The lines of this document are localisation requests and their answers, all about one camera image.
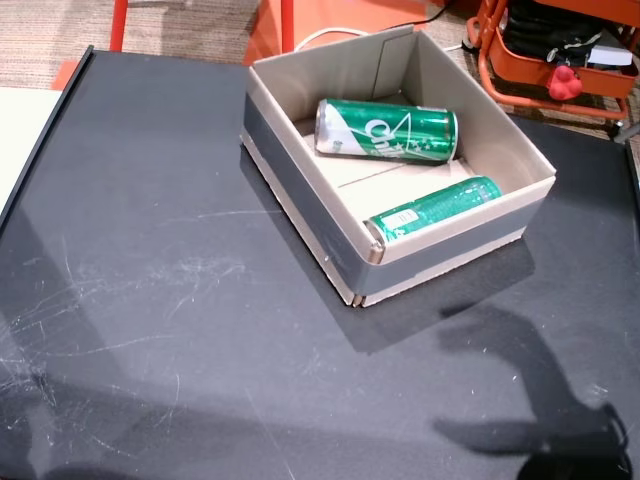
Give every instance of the soda can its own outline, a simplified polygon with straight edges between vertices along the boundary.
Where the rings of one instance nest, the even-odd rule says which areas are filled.
[[[500,188],[490,178],[471,177],[364,223],[376,240],[385,245],[500,196]]]
[[[458,120],[448,110],[326,99],[315,141],[321,153],[446,163],[456,153]]]

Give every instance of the dark gray tape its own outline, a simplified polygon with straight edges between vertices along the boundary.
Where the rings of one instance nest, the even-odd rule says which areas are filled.
[[[365,261],[355,250],[249,96],[245,103],[244,126],[260,154],[329,255],[344,283],[357,295],[373,295],[446,260],[520,230],[527,226],[542,203],[538,201],[509,212],[394,262],[373,265]]]

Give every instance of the orange cart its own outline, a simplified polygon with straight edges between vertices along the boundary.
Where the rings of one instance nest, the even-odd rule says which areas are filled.
[[[620,40],[633,51],[640,40],[640,0],[536,0],[538,3],[591,15],[625,25]],[[498,28],[508,0],[482,0],[477,16],[467,22],[465,46],[479,49],[478,70],[482,85],[497,102],[519,107],[558,110],[610,120],[621,120],[628,114],[626,99],[631,92],[638,69],[631,65],[618,72],[591,68],[573,68],[583,85],[583,93],[613,97],[619,111],[585,107],[557,101],[506,95],[496,90],[489,74],[489,62],[497,76],[516,83],[546,86],[556,66],[542,60],[510,52]]]

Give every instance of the box wall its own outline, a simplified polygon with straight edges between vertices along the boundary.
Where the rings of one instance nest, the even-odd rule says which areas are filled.
[[[324,98],[371,100],[397,93],[415,41],[411,27],[398,28],[273,57],[253,68],[296,122],[315,117]]]

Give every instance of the barcode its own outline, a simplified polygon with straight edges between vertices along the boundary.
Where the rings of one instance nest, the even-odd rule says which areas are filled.
[[[396,228],[404,227],[407,223],[415,222],[418,218],[420,217],[418,217],[416,212],[407,209],[389,215],[388,217],[383,217],[382,223],[384,223],[384,226],[388,229],[395,230]]]

